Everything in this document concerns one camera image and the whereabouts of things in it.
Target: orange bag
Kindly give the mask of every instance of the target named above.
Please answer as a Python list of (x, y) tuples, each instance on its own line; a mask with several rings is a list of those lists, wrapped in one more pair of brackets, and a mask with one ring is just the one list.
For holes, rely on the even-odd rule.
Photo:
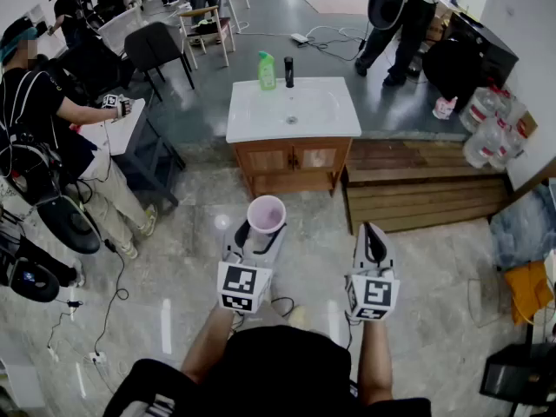
[(504, 278), (512, 290), (512, 318), (516, 325), (529, 322), (538, 310), (554, 299), (542, 261), (513, 268), (504, 274)]

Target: black shoe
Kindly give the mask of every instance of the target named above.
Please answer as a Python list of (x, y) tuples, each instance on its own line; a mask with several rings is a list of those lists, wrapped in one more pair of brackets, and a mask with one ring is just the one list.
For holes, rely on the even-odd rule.
[(357, 59), (355, 61), (355, 71), (357, 72), (357, 74), (359, 74), (361, 77), (365, 77), (367, 75), (367, 68), (365, 68), (363, 66), (363, 64), (361, 63), (360, 59)]
[(391, 74), (388, 74), (388, 77), (384, 79), (382, 83), (385, 87), (398, 87), (403, 85), (407, 80), (407, 77), (403, 76), (402, 78), (394, 77)]

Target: wooden cabinet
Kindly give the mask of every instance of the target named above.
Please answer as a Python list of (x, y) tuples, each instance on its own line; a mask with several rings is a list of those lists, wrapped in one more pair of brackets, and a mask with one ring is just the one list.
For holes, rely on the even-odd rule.
[(238, 142), (235, 155), (253, 197), (271, 193), (334, 192), (351, 145), (349, 137)]

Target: beige pants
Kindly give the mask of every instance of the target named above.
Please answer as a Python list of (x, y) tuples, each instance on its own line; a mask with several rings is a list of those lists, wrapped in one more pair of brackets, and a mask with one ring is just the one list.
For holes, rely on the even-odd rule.
[[(147, 223), (147, 215), (136, 196), (129, 189), (122, 171), (114, 161), (109, 164), (108, 153), (97, 150), (93, 151), (93, 154), (95, 159), (83, 171), (80, 178), (93, 189), (92, 196), (85, 204), (85, 208), (117, 244), (126, 245), (131, 241), (133, 234), (120, 213), (127, 216), (139, 228)], [(89, 193), (83, 194), (85, 200), (88, 197)]]

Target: black shirt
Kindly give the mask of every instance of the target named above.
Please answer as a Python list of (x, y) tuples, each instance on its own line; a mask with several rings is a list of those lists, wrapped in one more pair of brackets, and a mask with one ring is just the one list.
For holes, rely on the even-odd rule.
[[(10, 125), (11, 112), (16, 98), (17, 87), (22, 79), (29, 73), (26, 69), (14, 68), (6, 71), (0, 85), (0, 116), (6, 114), (6, 122)], [(56, 116), (62, 105), (64, 94), (62, 89), (44, 71), (31, 73), (26, 78), (32, 81), (36, 76), (23, 115), (18, 122), (25, 124), (39, 142), (48, 143), (50, 149), (55, 150), (62, 158), (66, 169), (74, 176), (79, 177), (93, 160), (92, 150), (96, 146), (70, 129), (70, 122)], [(19, 110), (14, 113), (13, 122), (19, 117)]]
[(56, 0), (54, 3), (54, 14), (56, 18), (64, 16), (62, 23), (62, 33), (64, 36), (71, 36), (80, 25), (77, 20), (79, 6), (76, 0)]
[(157, 394), (175, 402), (176, 416), (301, 415), (301, 410), (310, 415), (339, 410), (346, 416), (431, 416), (427, 399), (363, 407), (349, 392), (350, 370), (349, 352), (328, 337), (286, 326), (255, 328), (230, 338), (222, 360), (201, 385), (158, 361), (138, 361), (104, 417), (120, 417), (134, 401), (152, 404)]

